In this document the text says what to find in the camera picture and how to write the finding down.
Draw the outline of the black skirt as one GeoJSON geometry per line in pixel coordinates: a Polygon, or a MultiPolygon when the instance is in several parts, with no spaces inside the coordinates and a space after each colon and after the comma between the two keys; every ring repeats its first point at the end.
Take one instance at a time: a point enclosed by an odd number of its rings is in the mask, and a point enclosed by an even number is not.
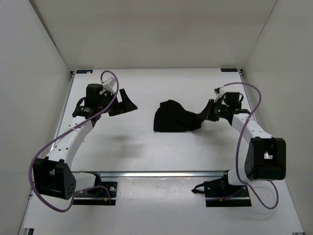
{"type": "Polygon", "coordinates": [[[159,133],[183,133],[201,128],[204,119],[200,115],[185,110],[174,101],[161,102],[155,112],[153,131],[159,133]]]}

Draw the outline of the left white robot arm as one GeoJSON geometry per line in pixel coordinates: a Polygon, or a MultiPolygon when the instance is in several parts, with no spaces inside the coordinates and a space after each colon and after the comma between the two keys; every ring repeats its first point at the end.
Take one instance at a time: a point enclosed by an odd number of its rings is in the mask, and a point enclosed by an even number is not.
{"type": "Polygon", "coordinates": [[[100,119],[97,113],[104,111],[112,117],[137,110],[125,90],[119,92],[121,101],[116,99],[110,87],[104,88],[101,84],[87,86],[85,97],[78,101],[72,114],[68,126],[70,133],[60,138],[45,158],[37,158],[34,162],[34,184],[39,194],[68,200],[83,189],[92,195],[101,192],[102,182],[97,173],[73,174],[70,168],[83,140],[100,119]]]}

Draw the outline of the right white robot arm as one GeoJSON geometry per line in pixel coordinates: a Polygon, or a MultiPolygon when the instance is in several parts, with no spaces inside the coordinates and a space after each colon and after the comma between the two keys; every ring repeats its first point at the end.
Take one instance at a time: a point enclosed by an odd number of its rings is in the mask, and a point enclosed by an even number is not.
{"type": "Polygon", "coordinates": [[[240,133],[239,140],[245,140],[248,150],[244,163],[236,156],[235,168],[226,173],[219,184],[221,194],[231,196],[237,186],[253,181],[280,181],[286,176],[286,142],[266,132],[251,112],[242,108],[243,94],[215,89],[215,99],[210,99],[201,112],[204,120],[219,121],[223,118],[240,133]]]}

